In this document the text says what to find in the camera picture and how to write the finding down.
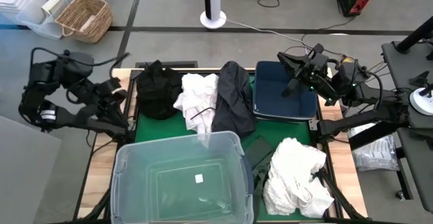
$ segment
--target black fabric piece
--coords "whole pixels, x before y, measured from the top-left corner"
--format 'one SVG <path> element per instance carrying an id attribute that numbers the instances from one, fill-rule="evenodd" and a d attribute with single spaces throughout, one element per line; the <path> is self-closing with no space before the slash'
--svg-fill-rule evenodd
<path id="1" fill-rule="evenodd" d="M 239 137 L 254 132 L 250 75 L 236 62 L 227 62 L 220 70 L 218 97 L 212 132 L 233 131 Z"/>
<path id="2" fill-rule="evenodd" d="M 258 136 L 245 151 L 246 158 L 252 166 L 252 178 L 254 181 L 254 193 L 252 197 L 253 223 L 257 222 L 258 214 L 260 214 L 263 187 L 271 167 L 270 163 L 273 153 L 273 148 L 263 136 Z"/>
<path id="3" fill-rule="evenodd" d="M 178 109 L 173 107 L 177 97 L 182 93 L 182 76 L 170 69 L 162 69 L 157 60 L 137 79 L 137 106 L 145 116 L 164 120 L 174 116 Z"/>

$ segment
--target gray floor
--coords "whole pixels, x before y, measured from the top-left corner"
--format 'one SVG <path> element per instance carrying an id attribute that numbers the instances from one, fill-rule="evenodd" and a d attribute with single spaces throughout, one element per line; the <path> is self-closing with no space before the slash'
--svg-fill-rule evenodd
<path id="1" fill-rule="evenodd" d="M 125 26 L 133 0 L 107 0 L 113 9 L 115 26 Z M 259 28 L 321 28 L 345 22 L 337 10 L 336 0 L 280 0 L 281 6 L 267 9 L 256 0 L 222 0 L 223 11 L 230 20 Z M 433 0 L 372 0 L 363 14 L 350 24 L 339 27 L 353 30 L 411 30 L 433 13 Z M 204 9 L 203 0 L 140 0 L 134 26 L 200 27 L 199 16 Z M 227 27 L 236 25 L 227 23 Z M 16 108 L 22 86 L 28 76 L 30 50 L 35 46 L 56 52 L 63 49 L 88 52 L 97 61 L 114 57 L 123 32 L 112 31 L 95 45 L 72 39 L 51 41 L 30 30 L 0 30 L 0 115 L 22 122 Z M 299 39 L 301 35 L 289 35 Z M 325 48 L 359 58 L 362 65 L 373 66 L 382 61 L 380 45 L 403 37 L 367 35 L 308 35 L 309 45 L 321 43 Z M 259 60 L 276 60 L 278 51 L 299 43 L 272 34 L 240 33 L 174 33 L 132 32 L 126 51 L 132 56 L 123 62 L 123 68 L 132 68 L 136 62 L 154 60 L 197 60 L 199 67 L 220 67 L 235 60 L 245 67 L 254 67 Z M 303 49 L 291 53 L 302 54 Z M 37 60 L 49 59 L 39 54 Z M 108 78 L 108 66 L 95 68 L 91 79 L 95 82 Z M 382 80 L 387 89 L 394 88 L 390 76 Z M 59 89 L 50 99 L 66 106 L 71 112 L 78 110 Z M 65 221 L 72 217 L 89 157 L 85 143 L 86 131 L 61 129 L 53 132 L 63 143 L 58 159 L 45 188 L 35 223 Z M 400 223 L 433 223 L 432 215 L 423 210 L 412 188 L 415 200 L 399 202 L 394 193 L 399 190 L 393 172 L 359 173 L 368 214 L 381 221 Z"/>

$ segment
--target white cloth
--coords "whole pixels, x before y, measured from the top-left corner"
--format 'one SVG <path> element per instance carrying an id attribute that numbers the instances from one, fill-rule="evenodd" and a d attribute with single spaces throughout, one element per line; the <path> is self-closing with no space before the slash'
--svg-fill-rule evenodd
<path id="1" fill-rule="evenodd" d="M 206 77 L 186 74 L 182 77 L 183 92 L 179 94 L 173 107 L 182 111 L 188 130 L 194 130 L 199 134 L 212 131 L 218 95 L 217 85 L 218 76 L 215 74 Z"/>
<path id="2" fill-rule="evenodd" d="M 296 139 L 277 147 L 265 183 L 263 199 L 270 215 L 290 215 L 296 208 L 306 217 L 320 218 L 334 199 L 311 175 L 325 164 L 326 154 Z"/>

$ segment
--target green tablecloth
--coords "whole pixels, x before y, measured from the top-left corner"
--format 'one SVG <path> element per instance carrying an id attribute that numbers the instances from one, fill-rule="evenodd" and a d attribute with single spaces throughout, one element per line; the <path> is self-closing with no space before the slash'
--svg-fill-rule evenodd
<path id="1" fill-rule="evenodd" d="M 167 120 L 154 120 L 140 115 L 137 122 L 137 134 L 135 141 L 143 142 L 154 139 L 164 139 L 195 134 L 195 131 L 186 130 L 185 119 L 182 113 L 177 113 L 174 117 Z M 245 150 L 259 136 L 265 139 L 276 148 L 284 138 L 293 137 L 300 143 L 310 144 L 309 128 L 306 122 L 275 122 L 270 120 L 259 120 L 256 124 L 255 132 L 249 137 L 242 139 L 242 147 Z M 297 210 L 290 216 L 268 215 L 265 204 L 262 202 L 259 221 L 312 221 L 304 217 Z"/>

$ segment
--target white storage bin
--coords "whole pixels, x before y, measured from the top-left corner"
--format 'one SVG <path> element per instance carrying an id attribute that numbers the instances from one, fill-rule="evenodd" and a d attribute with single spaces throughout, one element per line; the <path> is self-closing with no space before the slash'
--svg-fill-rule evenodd
<path id="1" fill-rule="evenodd" d="M 28 26 L 38 35 L 49 39 L 62 38 L 62 27 L 55 23 L 54 20 L 68 6 L 68 0 L 60 0 L 57 9 L 50 16 L 45 17 L 42 10 L 48 0 L 32 0 L 24 9 L 16 16 L 17 21 Z"/>

